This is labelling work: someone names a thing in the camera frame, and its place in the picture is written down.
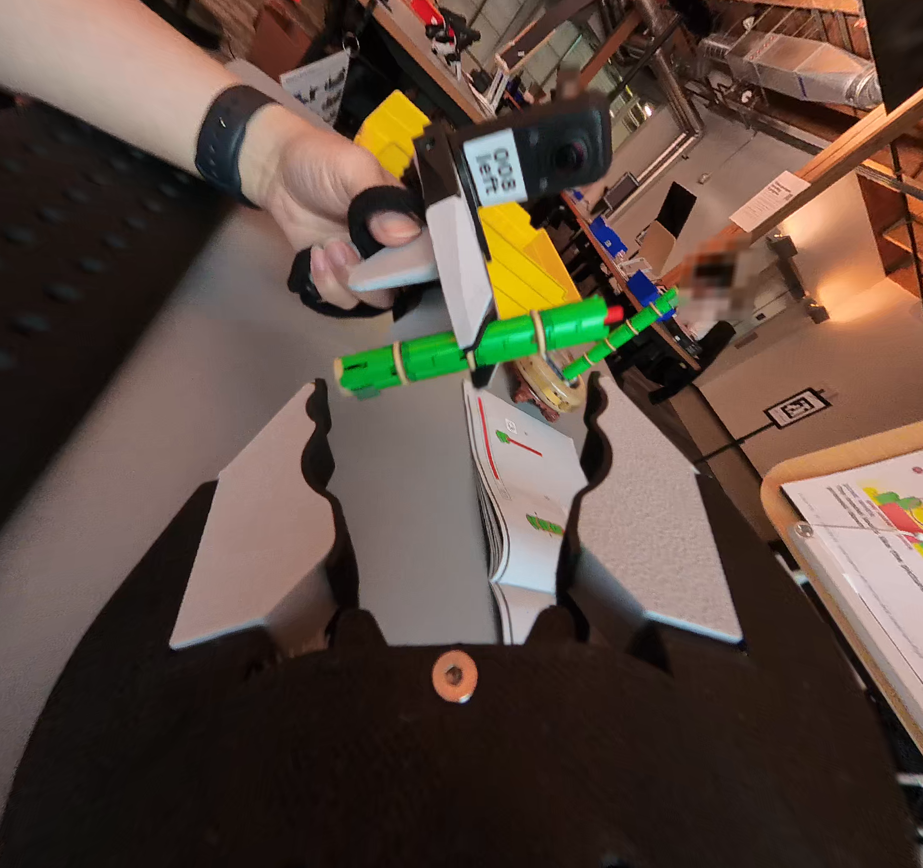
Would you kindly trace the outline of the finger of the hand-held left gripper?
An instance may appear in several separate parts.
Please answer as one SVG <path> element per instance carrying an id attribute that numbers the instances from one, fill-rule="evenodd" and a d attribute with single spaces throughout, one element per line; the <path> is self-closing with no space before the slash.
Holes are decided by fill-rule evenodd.
<path id="1" fill-rule="evenodd" d="M 471 209 L 462 196 L 451 195 L 429 205 L 425 220 L 452 332 L 483 386 L 494 370 L 479 369 L 474 352 L 498 311 Z"/>

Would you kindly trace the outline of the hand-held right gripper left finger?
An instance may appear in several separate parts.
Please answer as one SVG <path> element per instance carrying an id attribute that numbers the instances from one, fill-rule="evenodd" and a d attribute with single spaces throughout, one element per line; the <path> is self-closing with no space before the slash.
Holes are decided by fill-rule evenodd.
<path id="1" fill-rule="evenodd" d="M 318 651 L 359 605 L 327 384 L 306 384 L 219 474 L 169 646 L 266 631 L 280 651 Z"/>

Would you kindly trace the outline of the thick green brick bamboo stalk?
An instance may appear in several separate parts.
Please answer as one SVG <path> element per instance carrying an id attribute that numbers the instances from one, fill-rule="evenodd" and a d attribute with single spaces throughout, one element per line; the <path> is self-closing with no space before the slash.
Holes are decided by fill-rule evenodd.
<path id="1" fill-rule="evenodd" d="M 333 376 L 349 397 L 379 393 L 460 373 L 491 377 L 514 360 L 601 341 L 615 317 L 600 297 L 489 321 L 474 348 L 464 350 L 452 332 L 394 341 L 333 362 Z"/>

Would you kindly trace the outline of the tan round brick pot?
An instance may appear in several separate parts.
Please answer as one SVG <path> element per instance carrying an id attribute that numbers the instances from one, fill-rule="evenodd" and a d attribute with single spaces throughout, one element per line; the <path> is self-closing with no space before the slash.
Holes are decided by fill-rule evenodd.
<path id="1" fill-rule="evenodd" d="M 535 408 L 549 423 L 565 416 L 583 414 L 587 388 L 582 378 L 563 378 L 555 357 L 532 355 L 507 366 L 511 399 L 521 408 Z"/>

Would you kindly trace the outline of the person's left forearm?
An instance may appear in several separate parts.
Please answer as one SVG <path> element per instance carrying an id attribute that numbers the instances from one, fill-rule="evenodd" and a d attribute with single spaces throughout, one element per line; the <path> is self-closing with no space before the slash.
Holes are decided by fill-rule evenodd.
<path id="1" fill-rule="evenodd" d="M 1 83 L 191 174 L 238 181 L 213 134 L 235 83 L 138 0 L 1 0 Z"/>

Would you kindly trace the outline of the white instruction booklet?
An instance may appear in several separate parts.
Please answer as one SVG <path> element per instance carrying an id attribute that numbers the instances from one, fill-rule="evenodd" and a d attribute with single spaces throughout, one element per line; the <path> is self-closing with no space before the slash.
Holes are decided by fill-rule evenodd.
<path id="1" fill-rule="evenodd" d="M 586 477 L 571 437 L 469 381 L 462 391 L 500 640 L 518 645 L 557 602 L 561 546 Z"/>

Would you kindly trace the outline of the large blue plastic bin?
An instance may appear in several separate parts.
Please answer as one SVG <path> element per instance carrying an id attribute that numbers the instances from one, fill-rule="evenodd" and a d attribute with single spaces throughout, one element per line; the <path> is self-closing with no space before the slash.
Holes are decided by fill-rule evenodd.
<path id="1" fill-rule="evenodd" d="M 664 322 L 675 314 L 676 288 L 669 289 L 655 283 L 642 271 L 633 273 L 627 279 L 627 288 L 638 299 L 641 307 L 656 305 L 660 310 L 658 321 Z"/>

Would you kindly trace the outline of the thin green brick bamboo stalk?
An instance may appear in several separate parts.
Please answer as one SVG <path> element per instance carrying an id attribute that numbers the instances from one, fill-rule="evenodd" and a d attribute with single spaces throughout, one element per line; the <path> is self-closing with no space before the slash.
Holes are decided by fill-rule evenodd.
<path id="1" fill-rule="evenodd" d="M 672 287 L 676 288 L 677 304 L 678 288 L 675 285 Z M 651 305 L 649 307 L 643 307 L 634 316 L 626 318 L 615 330 L 598 342 L 593 348 L 561 369 L 563 379 L 568 383 L 575 381 L 597 363 L 605 360 L 609 354 L 614 354 L 619 349 L 626 346 L 640 333 L 659 322 L 659 310 L 660 309 L 656 305 Z"/>

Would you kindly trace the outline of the black white marker tag sign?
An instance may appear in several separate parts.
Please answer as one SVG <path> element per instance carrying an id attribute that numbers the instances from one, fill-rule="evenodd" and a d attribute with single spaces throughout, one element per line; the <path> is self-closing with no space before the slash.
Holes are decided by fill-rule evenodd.
<path id="1" fill-rule="evenodd" d="M 767 422 L 778 430 L 784 430 L 829 409 L 832 403 L 823 391 L 805 388 L 763 410 Z"/>

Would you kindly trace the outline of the printed leaflet sign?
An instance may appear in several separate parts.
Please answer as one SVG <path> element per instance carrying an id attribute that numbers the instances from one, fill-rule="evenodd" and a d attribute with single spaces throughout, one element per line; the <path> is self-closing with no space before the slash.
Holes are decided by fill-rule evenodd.
<path id="1" fill-rule="evenodd" d="M 334 126 L 348 78 L 351 54 L 340 50 L 280 76 L 282 88 L 325 124 Z"/>

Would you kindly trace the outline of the brown cardboard box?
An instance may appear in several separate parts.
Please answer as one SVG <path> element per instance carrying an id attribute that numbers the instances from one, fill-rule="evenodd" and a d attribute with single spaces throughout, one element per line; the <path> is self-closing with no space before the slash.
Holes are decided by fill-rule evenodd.
<path id="1" fill-rule="evenodd" d="M 256 16 L 246 61 L 276 82 L 303 66 L 312 37 L 283 7 L 267 3 Z"/>

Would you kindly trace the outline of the black perforated panel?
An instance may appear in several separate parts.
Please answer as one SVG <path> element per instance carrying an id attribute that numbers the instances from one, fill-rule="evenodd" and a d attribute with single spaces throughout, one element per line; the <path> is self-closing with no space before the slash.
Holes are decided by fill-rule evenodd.
<path id="1" fill-rule="evenodd" d="M 200 179 L 2 94 L 3 524 L 232 210 Z"/>

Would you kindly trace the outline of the white wall paper notice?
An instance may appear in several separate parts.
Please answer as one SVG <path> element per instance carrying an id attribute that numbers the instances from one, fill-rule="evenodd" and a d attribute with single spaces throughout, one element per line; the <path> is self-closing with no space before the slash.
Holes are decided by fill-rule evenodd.
<path id="1" fill-rule="evenodd" d="M 744 205 L 729 216 L 737 228 L 755 233 L 759 225 L 776 217 L 793 199 L 810 188 L 811 183 L 800 176 L 783 171 Z"/>

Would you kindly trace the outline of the silver air duct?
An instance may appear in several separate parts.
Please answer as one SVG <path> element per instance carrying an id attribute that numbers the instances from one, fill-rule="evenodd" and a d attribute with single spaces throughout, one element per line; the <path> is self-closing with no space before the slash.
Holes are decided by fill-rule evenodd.
<path id="1" fill-rule="evenodd" d="M 716 33 L 699 42 L 698 56 L 725 64 L 739 82 L 793 99 L 866 111 L 883 103 L 874 63 L 825 41 L 756 30 Z"/>

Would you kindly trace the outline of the grey wall light fixture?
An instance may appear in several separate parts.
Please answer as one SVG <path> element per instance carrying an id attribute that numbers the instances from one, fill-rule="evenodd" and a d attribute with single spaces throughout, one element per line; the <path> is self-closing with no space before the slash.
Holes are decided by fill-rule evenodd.
<path id="1" fill-rule="evenodd" d="M 787 293 L 802 308 L 802 311 L 815 324 L 830 320 L 828 310 L 814 297 L 808 294 L 804 278 L 798 269 L 796 258 L 798 248 L 792 238 L 778 230 L 772 231 L 766 238 L 769 249 L 776 257 L 777 271 L 785 283 Z"/>

